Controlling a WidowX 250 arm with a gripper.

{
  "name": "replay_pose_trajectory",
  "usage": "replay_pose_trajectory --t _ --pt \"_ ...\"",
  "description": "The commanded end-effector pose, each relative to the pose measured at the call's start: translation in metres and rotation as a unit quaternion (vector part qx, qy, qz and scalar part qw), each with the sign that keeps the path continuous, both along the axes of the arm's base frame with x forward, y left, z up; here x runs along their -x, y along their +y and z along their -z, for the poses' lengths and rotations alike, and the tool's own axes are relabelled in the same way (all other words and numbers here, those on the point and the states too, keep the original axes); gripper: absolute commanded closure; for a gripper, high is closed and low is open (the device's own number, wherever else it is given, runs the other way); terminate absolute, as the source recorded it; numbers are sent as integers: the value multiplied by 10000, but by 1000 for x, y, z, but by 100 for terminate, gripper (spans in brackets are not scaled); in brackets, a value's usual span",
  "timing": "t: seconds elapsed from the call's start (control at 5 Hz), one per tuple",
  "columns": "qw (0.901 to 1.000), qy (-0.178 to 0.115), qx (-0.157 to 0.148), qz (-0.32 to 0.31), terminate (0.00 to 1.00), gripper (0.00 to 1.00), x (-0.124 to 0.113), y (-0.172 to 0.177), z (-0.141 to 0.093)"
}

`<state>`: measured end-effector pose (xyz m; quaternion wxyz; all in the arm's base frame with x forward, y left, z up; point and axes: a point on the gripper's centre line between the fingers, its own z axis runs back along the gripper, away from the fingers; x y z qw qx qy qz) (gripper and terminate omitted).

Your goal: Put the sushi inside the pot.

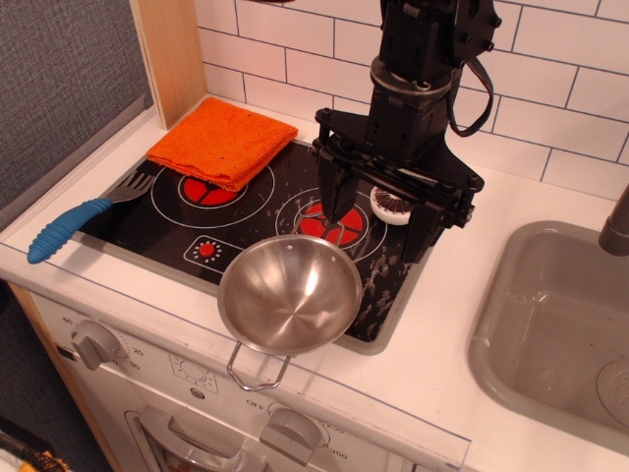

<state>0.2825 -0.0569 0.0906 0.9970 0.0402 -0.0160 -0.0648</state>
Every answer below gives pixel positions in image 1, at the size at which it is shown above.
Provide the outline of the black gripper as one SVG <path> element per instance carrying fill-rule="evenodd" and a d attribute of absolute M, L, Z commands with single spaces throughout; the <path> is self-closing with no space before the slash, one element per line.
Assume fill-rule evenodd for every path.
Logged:
<path fill-rule="evenodd" d="M 320 109 L 314 140 L 322 212 L 339 222 L 354 206 L 359 181 L 413 205 L 403 262 L 416 264 L 441 231 L 465 226 L 483 179 L 447 146 L 452 130 L 468 137 L 484 123 L 461 129 L 454 117 L 459 85 L 440 88 L 377 83 L 368 115 Z"/>

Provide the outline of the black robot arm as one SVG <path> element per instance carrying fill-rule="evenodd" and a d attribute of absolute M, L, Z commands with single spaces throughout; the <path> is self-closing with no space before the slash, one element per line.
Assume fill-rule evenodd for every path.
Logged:
<path fill-rule="evenodd" d="M 380 10 L 370 112 L 320 109 L 314 155 L 328 221 L 349 212 L 360 181 L 410 204 L 402 259 L 413 264 L 443 230 L 466 225 L 484 187 L 448 148 L 445 133 L 467 138 L 487 121 L 489 108 L 459 128 L 454 104 L 465 68 L 493 92 L 479 57 L 493 49 L 502 20 L 490 1 L 383 1 Z"/>

